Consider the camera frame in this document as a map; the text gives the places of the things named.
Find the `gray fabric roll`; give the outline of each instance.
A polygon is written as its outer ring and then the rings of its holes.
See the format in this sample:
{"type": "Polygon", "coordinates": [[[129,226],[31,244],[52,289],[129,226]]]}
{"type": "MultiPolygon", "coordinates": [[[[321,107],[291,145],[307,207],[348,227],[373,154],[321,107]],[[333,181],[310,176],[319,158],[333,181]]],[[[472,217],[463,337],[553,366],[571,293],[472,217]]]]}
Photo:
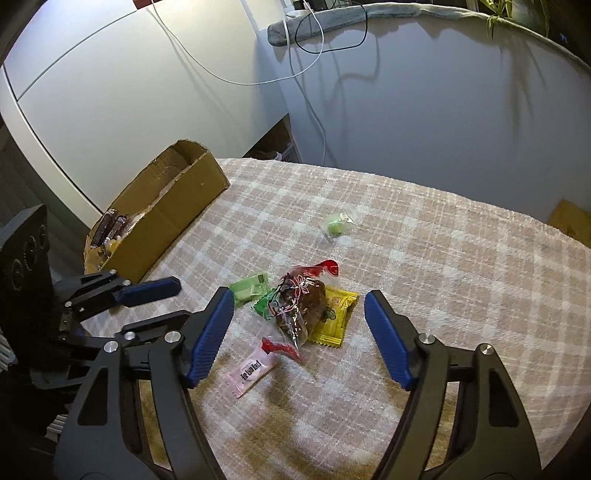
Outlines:
{"type": "MultiPolygon", "coordinates": [[[[428,17],[442,18],[444,20],[462,20],[465,18],[477,18],[482,21],[482,28],[486,28],[485,22],[488,15],[464,8],[445,7],[442,5],[428,5],[428,4],[400,4],[395,2],[387,2],[380,4],[364,5],[368,18],[416,18],[420,15],[428,17]]],[[[340,28],[355,25],[360,22],[365,22],[365,13],[358,5],[352,7],[335,8],[316,13],[316,18],[322,25],[324,33],[338,30],[340,28]]],[[[294,42],[296,29],[301,22],[300,18],[290,18],[287,20],[287,30],[290,35],[290,43],[294,42]]],[[[548,46],[559,50],[562,54],[581,65],[587,72],[591,74],[591,67],[589,67],[583,60],[578,58],[566,48],[558,45],[549,38],[540,35],[529,28],[522,27],[510,20],[500,18],[499,23],[507,25],[511,28],[516,28],[521,32],[535,37],[548,46]]],[[[309,38],[320,36],[320,29],[318,24],[312,16],[309,16],[301,23],[298,30],[298,41],[307,40],[309,38]]],[[[274,47],[285,47],[287,40],[285,38],[285,29],[283,22],[276,22],[267,27],[267,39],[274,47]]]]}

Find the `open cardboard box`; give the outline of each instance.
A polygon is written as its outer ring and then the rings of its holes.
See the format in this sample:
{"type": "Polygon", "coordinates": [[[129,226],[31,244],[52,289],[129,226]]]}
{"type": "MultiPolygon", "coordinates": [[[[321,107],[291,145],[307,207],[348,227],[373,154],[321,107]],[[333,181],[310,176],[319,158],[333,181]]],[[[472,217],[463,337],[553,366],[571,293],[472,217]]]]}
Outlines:
{"type": "Polygon", "coordinates": [[[100,220],[96,222],[86,238],[85,273],[114,268],[121,277],[140,281],[187,225],[229,186],[205,147],[179,140],[152,160],[111,204],[128,218],[145,213],[106,261],[99,248],[90,248],[100,220]]]}

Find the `red candy wrapper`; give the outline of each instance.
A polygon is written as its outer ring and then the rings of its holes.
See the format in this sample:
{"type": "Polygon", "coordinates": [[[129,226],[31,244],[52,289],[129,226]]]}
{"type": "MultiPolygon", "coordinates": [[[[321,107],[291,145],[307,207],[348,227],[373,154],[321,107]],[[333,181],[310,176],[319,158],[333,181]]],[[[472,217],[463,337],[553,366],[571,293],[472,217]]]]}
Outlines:
{"type": "Polygon", "coordinates": [[[302,357],[300,356],[300,352],[291,345],[289,345],[289,343],[279,342],[277,340],[273,340],[270,337],[266,337],[263,338],[261,342],[261,348],[268,354],[284,353],[296,362],[299,362],[301,364],[304,362],[302,360],[302,357]]]}

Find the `green wrapped candy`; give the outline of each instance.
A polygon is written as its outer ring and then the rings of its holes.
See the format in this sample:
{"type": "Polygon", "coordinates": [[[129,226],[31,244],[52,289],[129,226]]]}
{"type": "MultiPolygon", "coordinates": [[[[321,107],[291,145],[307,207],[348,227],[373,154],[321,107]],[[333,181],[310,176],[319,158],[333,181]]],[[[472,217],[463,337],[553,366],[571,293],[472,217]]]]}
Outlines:
{"type": "Polygon", "coordinates": [[[269,278],[266,273],[258,273],[247,278],[243,278],[228,285],[234,294],[234,305],[242,305],[247,301],[259,300],[271,291],[269,278]]]}

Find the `pink checkered fabric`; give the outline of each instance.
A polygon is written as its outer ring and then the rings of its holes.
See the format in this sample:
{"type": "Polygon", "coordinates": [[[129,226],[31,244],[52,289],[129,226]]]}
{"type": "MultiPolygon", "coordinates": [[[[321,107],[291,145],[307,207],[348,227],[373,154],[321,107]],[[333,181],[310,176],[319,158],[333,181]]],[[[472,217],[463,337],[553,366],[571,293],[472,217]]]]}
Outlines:
{"type": "MultiPolygon", "coordinates": [[[[96,335],[177,309],[200,310],[218,286],[258,271],[277,281],[296,264],[334,258],[340,282],[363,296],[382,290],[419,331],[447,345],[493,344],[529,415],[543,464],[591,401],[591,252],[519,213],[371,174],[274,161],[220,160],[231,186],[155,264],[181,294],[88,322],[96,335]],[[331,244],[320,220],[359,219],[331,244]]],[[[361,298],[343,346],[306,347],[239,400],[223,373],[259,342],[263,325],[237,310],[208,379],[191,394],[230,480],[368,479],[408,398],[388,377],[361,298]]],[[[455,392],[449,389],[430,465],[443,460],[455,392]]],[[[154,454],[157,425],[145,403],[154,454]]]]}

